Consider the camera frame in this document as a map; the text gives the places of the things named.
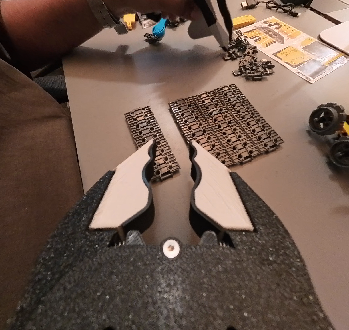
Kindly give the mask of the yellow toy beam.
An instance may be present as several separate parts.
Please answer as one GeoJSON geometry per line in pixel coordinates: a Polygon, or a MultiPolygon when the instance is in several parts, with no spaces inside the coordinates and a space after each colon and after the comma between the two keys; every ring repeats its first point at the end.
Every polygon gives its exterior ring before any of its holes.
{"type": "Polygon", "coordinates": [[[243,15],[243,16],[233,18],[232,22],[233,22],[233,29],[238,30],[242,27],[246,27],[251,24],[254,24],[256,22],[256,18],[252,15],[243,15]]]}

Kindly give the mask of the yellow black toy vehicle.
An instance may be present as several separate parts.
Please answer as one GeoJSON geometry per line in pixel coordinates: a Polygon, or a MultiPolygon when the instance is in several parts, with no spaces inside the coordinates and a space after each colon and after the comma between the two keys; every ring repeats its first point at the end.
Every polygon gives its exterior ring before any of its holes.
{"type": "Polygon", "coordinates": [[[349,167],[349,116],[344,107],[335,102],[319,105],[309,116],[312,132],[324,138],[327,157],[337,167],[349,167]]]}

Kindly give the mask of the strip of joined track links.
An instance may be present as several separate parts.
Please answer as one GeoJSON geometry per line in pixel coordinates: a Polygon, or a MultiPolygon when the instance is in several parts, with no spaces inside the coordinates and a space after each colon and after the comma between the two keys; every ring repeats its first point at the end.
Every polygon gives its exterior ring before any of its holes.
{"type": "Polygon", "coordinates": [[[171,178],[175,172],[179,171],[180,166],[151,108],[149,106],[137,108],[126,112],[124,116],[137,149],[149,140],[156,141],[154,175],[151,180],[163,181],[171,178]]]}

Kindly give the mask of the mat of joined track links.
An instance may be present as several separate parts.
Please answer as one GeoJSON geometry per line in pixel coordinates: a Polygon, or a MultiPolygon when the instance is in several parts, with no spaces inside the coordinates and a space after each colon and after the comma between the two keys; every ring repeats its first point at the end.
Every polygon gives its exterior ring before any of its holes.
{"type": "Polygon", "coordinates": [[[235,84],[169,102],[169,111],[187,144],[197,142],[227,167],[284,143],[235,84]]]}

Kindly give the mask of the silver wristwatch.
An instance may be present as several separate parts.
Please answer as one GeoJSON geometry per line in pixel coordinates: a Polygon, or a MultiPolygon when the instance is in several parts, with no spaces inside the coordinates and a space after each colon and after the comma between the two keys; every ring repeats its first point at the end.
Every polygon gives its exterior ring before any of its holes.
{"type": "Polygon", "coordinates": [[[103,28],[113,28],[118,35],[128,33],[124,23],[120,21],[120,18],[113,16],[103,0],[87,0],[87,2],[93,15],[103,28]]]}

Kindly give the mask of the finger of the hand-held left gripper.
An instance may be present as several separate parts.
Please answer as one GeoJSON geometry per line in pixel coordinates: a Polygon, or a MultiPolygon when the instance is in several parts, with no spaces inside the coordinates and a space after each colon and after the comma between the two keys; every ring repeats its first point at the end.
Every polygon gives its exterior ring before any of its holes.
{"type": "Polygon", "coordinates": [[[213,25],[209,25],[209,28],[220,47],[227,51],[230,42],[229,35],[225,28],[223,17],[218,8],[217,0],[208,0],[208,5],[214,18],[214,23],[213,25]]]}
{"type": "Polygon", "coordinates": [[[227,30],[227,33],[229,35],[229,41],[232,40],[233,35],[233,21],[229,10],[229,3],[228,0],[217,0],[218,8],[220,10],[220,13],[223,17],[225,28],[227,30]]]}

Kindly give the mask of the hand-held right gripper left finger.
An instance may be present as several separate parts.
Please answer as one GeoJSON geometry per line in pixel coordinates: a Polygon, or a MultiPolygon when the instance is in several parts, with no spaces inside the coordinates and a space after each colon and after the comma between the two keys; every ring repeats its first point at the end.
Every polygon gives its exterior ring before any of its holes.
{"type": "Polygon", "coordinates": [[[150,181],[156,141],[151,139],[120,163],[94,213],[89,229],[116,230],[122,239],[131,230],[146,231],[155,216],[150,181]]]}

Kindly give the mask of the person's left forearm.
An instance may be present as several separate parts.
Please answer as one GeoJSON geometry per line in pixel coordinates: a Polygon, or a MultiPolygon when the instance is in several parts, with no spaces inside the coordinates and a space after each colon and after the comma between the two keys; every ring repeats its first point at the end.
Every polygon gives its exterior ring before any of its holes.
{"type": "Polygon", "coordinates": [[[3,0],[3,28],[15,60],[35,71],[102,30],[87,0],[3,0]]]}

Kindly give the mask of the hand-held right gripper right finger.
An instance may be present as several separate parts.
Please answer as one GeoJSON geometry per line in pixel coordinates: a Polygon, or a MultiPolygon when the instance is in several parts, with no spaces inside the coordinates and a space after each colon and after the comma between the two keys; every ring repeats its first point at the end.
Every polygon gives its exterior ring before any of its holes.
{"type": "Polygon", "coordinates": [[[254,225],[236,188],[234,173],[195,141],[190,142],[190,225],[198,237],[206,232],[228,242],[231,232],[254,232],[254,225]]]}

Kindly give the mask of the yellow black sticker sheet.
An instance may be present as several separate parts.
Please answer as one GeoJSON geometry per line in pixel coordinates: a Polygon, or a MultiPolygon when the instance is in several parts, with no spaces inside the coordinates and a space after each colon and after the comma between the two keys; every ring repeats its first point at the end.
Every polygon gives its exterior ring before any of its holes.
{"type": "Polygon", "coordinates": [[[347,55],[275,17],[251,24],[241,31],[259,52],[309,83],[318,81],[348,62],[347,55]]]}

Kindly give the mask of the pile of yellow black parts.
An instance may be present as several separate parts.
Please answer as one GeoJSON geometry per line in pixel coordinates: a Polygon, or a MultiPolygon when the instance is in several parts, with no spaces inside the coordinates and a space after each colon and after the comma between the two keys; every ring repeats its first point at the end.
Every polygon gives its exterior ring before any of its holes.
{"type": "Polygon", "coordinates": [[[145,29],[156,26],[158,23],[160,23],[161,20],[166,20],[167,22],[165,24],[165,27],[169,28],[176,28],[187,21],[186,19],[181,17],[177,17],[175,21],[170,21],[169,19],[163,19],[160,14],[144,14],[140,12],[134,14],[125,14],[122,20],[127,30],[135,29],[136,22],[139,22],[141,24],[141,27],[145,29]]]}

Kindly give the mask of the pile of track links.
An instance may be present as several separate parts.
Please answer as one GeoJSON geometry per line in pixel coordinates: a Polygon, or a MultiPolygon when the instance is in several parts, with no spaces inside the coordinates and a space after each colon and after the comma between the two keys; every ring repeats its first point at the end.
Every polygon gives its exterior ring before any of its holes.
{"type": "Polygon", "coordinates": [[[228,51],[223,60],[238,60],[238,68],[232,71],[234,76],[244,76],[246,79],[260,81],[274,74],[274,64],[271,60],[259,59],[256,46],[251,45],[248,37],[241,30],[235,32],[236,38],[229,42],[228,51]]]}

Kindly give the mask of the blue brick separator tool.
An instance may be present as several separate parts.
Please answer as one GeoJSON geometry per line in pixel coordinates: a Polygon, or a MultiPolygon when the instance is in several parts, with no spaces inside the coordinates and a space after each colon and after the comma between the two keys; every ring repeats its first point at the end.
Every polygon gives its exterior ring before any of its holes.
{"type": "Polygon", "coordinates": [[[156,40],[160,40],[165,35],[165,29],[168,26],[169,19],[161,18],[159,22],[152,28],[152,37],[156,40]]]}

